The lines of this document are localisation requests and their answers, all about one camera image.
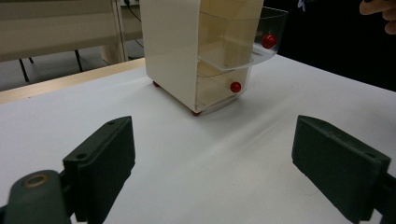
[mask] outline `screw hole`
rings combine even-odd
[[[34,188],[44,184],[45,182],[47,182],[48,179],[49,177],[47,175],[34,175],[29,179],[25,180],[23,185],[26,188]]]

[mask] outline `small red ball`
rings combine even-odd
[[[230,85],[230,90],[232,92],[240,92],[242,90],[242,85],[239,82],[233,82]]]
[[[262,46],[265,49],[271,49],[276,45],[276,36],[274,35],[264,35],[262,37]]]

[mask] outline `floor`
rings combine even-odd
[[[144,57],[143,40],[126,42],[128,57]],[[108,66],[102,59],[100,47],[78,50],[83,71]],[[21,65],[18,60],[0,63],[0,91],[7,91],[34,83],[65,77],[79,73],[78,61],[74,51],[43,55],[29,59],[22,59],[29,82],[23,77]]]

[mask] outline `transparent drawer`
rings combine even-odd
[[[249,67],[272,58],[288,12],[263,7],[258,19],[225,19],[200,12],[198,58],[219,70]]]
[[[221,71],[207,63],[198,63],[196,109],[203,111],[226,104],[246,90],[249,68]]]

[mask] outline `desk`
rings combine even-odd
[[[120,0],[2,0],[0,62],[96,46],[109,64],[126,62],[126,37],[142,36],[137,21]]]
[[[62,171],[62,159],[102,124],[132,116],[136,165],[112,224],[349,223],[292,164],[298,115],[387,154],[396,175],[396,92],[278,55],[252,67],[237,101],[199,117],[155,88],[144,66],[4,102],[0,113],[0,204],[17,179]],[[362,223],[379,220],[374,212]]]

